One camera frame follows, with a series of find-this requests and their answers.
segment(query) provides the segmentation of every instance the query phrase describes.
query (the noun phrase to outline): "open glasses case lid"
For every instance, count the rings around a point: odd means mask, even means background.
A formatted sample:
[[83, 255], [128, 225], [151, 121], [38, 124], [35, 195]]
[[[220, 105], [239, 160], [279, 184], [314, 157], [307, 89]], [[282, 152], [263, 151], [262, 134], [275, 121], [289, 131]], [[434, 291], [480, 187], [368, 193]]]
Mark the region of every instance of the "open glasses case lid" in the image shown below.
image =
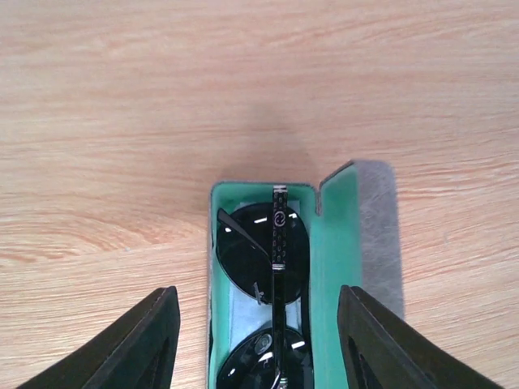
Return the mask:
[[[234, 312], [235, 287], [218, 262], [217, 212], [223, 208], [230, 214], [251, 203], [271, 202], [272, 184], [219, 182], [212, 189], [208, 235], [209, 389], [216, 388], [218, 371], [236, 346], [236, 333], [239, 339], [250, 335], [237, 328], [242, 324]], [[332, 173], [318, 190], [305, 183], [286, 184], [289, 206], [296, 209], [310, 241], [309, 316], [314, 387], [347, 387], [337, 330], [337, 296], [341, 286], [362, 285], [362, 279], [368, 278], [373, 288], [366, 283], [364, 287], [393, 312], [403, 315], [394, 175], [385, 163], [361, 160], [349, 162]], [[371, 257], [377, 257], [379, 263], [372, 263]], [[382, 266], [380, 257], [385, 261]], [[380, 283], [382, 273], [384, 282]]]

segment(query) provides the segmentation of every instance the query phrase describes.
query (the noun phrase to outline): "sunglasses temple arm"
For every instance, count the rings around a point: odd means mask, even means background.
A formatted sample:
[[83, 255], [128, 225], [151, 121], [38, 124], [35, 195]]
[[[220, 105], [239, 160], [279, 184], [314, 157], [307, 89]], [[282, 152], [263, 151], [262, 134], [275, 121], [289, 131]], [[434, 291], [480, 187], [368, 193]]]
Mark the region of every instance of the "sunglasses temple arm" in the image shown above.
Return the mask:
[[265, 257], [269, 258], [267, 251], [265, 251], [265, 249], [251, 235], [249, 235], [247, 231], [245, 231], [245, 229], [243, 229], [242, 226], [238, 224], [231, 215], [229, 215], [222, 208], [218, 210], [217, 218], [220, 223], [242, 235], [242, 237], [247, 239], [253, 247], [265, 254]]
[[276, 379], [272, 387], [281, 389], [288, 386], [285, 371], [285, 250], [288, 246], [286, 186], [274, 186], [272, 202], [272, 357], [276, 368]]

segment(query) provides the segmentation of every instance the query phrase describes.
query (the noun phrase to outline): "dark lens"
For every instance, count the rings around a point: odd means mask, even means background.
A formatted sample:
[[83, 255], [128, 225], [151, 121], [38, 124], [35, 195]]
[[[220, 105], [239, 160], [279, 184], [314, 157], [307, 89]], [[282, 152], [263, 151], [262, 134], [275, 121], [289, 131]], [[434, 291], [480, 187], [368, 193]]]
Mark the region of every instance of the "dark lens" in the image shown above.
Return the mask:
[[[290, 328], [286, 329], [285, 336], [289, 386], [313, 388], [308, 344]], [[272, 328], [268, 328], [248, 336], [234, 349], [218, 372], [217, 389], [270, 389], [274, 378]]]
[[[297, 300], [308, 281], [310, 271], [310, 242], [299, 215], [288, 208], [285, 301]], [[238, 209], [233, 219], [244, 228], [268, 253], [272, 244], [272, 204], [257, 203]], [[247, 239], [221, 225], [217, 232], [217, 257], [229, 278], [249, 296], [272, 303], [272, 269], [270, 258], [255, 249]]]

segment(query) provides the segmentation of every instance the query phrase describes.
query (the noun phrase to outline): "wooden table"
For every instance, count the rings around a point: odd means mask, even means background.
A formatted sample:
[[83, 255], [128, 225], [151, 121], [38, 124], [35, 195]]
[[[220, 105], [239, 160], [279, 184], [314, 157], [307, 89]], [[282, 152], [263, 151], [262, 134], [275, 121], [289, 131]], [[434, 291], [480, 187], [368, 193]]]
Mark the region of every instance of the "wooden table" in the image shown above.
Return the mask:
[[203, 387], [212, 184], [353, 157], [396, 169], [409, 323], [519, 387], [516, 0], [5, 0], [0, 49], [0, 387], [170, 284]]

